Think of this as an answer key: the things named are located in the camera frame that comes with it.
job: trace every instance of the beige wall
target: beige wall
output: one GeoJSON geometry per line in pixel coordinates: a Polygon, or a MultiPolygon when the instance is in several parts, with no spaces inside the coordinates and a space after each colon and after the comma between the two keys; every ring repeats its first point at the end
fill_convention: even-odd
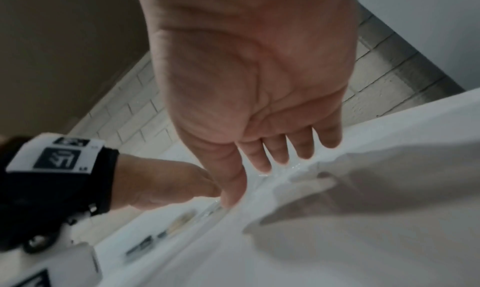
{"type": "Polygon", "coordinates": [[[147,50],[138,0],[0,0],[0,134],[68,131],[147,50]]]}

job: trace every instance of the white label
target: white label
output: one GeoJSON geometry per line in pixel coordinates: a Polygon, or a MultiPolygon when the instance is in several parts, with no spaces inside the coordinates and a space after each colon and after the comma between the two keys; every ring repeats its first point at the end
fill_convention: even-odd
{"type": "Polygon", "coordinates": [[[25,143],[6,172],[90,174],[105,141],[43,133],[25,143]]]}

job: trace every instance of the palm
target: palm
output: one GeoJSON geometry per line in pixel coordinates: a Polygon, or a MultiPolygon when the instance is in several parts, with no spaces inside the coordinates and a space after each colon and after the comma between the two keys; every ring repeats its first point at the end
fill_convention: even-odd
{"type": "Polygon", "coordinates": [[[338,145],[342,96],[355,59],[355,0],[142,5],[173,123],[224,189],[227,205],[246,186],[237,146],[269,171],[264,146],[286,163],[286,137],[302,158],[313,154],[312,128],[325,146],[338,145]]]}

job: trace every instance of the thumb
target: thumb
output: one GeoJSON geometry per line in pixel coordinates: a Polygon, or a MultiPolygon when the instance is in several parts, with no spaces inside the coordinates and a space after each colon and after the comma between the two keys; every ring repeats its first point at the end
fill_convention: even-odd
{"type": "Polygon", "coordinates": [[[178,135],[220,186],[222,206],[238,203],[247,189],[247,174],[235,143],[213,143],[183,132],[178,135]]]}

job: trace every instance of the white wall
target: white wall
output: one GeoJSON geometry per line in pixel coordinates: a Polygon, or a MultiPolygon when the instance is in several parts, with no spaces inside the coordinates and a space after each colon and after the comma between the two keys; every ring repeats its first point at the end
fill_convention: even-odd
{"type": "Polygon", "coordinates": [[[480,87],[479,0],[359,0],[464,89],[480,87]]]}

